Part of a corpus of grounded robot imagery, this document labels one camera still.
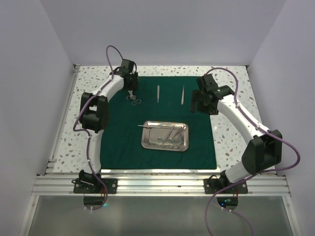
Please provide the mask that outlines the pointed steel tweezers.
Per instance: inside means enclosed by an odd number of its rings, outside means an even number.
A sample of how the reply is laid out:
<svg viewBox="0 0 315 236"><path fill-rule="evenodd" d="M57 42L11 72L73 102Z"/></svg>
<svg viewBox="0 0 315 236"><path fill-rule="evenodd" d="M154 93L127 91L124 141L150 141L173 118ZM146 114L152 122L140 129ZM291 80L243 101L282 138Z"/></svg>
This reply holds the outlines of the pointed steel tweezers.
<svg viewBox="0 0 315 236"><path fill-rule="evenodd" d="M183 89L182 89L181 105L184 104L184 100L185 100L185 86L183 86Z"/></svg>

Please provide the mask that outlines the steel surgical scissors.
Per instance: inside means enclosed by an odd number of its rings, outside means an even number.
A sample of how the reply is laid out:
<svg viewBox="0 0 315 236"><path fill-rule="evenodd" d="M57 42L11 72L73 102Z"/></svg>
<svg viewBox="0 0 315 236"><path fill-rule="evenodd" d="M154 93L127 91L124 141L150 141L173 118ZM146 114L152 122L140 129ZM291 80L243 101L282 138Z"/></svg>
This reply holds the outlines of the steel surgical scissors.
<svg viewBox="0 0 315 236"><path fill-rule="evenodd" d="M131 100L132 100L132 106L136 106L137 104L141 104L141 99L137 99L135 95L131 96Z"/></svg>

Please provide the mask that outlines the dark green surgical cloth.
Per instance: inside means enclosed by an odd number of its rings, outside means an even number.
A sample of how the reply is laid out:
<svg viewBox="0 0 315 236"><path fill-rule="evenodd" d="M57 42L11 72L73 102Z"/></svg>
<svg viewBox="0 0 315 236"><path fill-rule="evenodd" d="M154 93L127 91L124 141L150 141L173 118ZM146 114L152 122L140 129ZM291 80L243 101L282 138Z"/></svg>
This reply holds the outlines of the dark green surgical cloth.
<svg viewBox="0 0 315 236"><path fill-rule="evenodd" d="M157 103L157 86L160 86ZM182 89L185 100L181 105ZM109 102L109 123L100 148L103 169L193 169L217 167L211 120L207 114L191 113L196 77L140 77L135 96L141 104L132 106L127 91L116 93ZM141 145L146 121L180 122L189 126L189 148L184 152L153 150Z"/></svg>

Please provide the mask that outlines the steel instrument tray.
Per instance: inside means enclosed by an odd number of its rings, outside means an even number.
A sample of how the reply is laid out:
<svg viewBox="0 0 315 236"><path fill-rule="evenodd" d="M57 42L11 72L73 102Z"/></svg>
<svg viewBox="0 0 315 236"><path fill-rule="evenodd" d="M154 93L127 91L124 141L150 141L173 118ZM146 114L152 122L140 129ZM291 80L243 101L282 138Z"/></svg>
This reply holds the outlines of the steel instrument tray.
<svg viewBox="0 0 315 236"><path fill-rule="evenodd" d="M143 128L141 145L148 149L149 143L173 143L178 149L159 149L184 152L189 148L189 126L185 123L146 121L143 125L160 125L160 128Z"/></svg>

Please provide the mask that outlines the steel scalpel handle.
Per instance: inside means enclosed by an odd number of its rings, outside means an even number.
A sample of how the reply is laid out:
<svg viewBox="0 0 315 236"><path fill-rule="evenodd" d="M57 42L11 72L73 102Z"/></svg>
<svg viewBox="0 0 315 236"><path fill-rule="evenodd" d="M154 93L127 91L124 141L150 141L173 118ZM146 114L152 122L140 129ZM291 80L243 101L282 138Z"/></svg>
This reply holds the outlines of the steel scalpel handle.
<svg viewBox="0 0 315 236"><path fill-rule="evenodd" d="M161 126L160 125L137 125L139 127L143 127L143 128L160 128Z"/></svg>

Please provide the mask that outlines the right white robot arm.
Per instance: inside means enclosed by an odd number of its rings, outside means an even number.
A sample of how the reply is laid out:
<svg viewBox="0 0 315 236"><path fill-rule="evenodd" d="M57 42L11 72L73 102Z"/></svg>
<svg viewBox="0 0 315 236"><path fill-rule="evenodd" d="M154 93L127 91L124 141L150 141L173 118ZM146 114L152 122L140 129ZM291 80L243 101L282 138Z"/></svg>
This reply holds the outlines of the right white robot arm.
<svg viewBox="0 0 315 236"><path fill-rule="evenodd" d="M246 142L241 161L222 171L219 177L204 179L205 193L247 193L241 180L261 173L282 160L282 134L271 131L257 121L238 101L236 92L229 86L218 86L211 74L197 78L199 89L192 92L191 112L208 115L222 113L234 125Z"/></svg>

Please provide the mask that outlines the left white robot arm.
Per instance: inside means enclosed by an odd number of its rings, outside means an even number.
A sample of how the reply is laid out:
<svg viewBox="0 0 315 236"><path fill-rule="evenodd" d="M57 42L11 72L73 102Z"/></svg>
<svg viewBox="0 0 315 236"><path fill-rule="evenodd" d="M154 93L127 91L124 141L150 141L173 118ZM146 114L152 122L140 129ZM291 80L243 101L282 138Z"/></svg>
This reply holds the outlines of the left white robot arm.
<svg viewBox="0 0 315 236"><path fill-rule="evenodd" d="M81 96L80 112L74 123L74 132L87 132L88 168L79 172L79 177L72 181L74 193L108 193L106 181L101 179L100 148L101 138L109 122L109 101L120 90L128 91L127 100L135 106L141 102L133 92L138 90L138 72L136 63L123 59L119 67L110 72L106 81L92 92Z"/></svg>

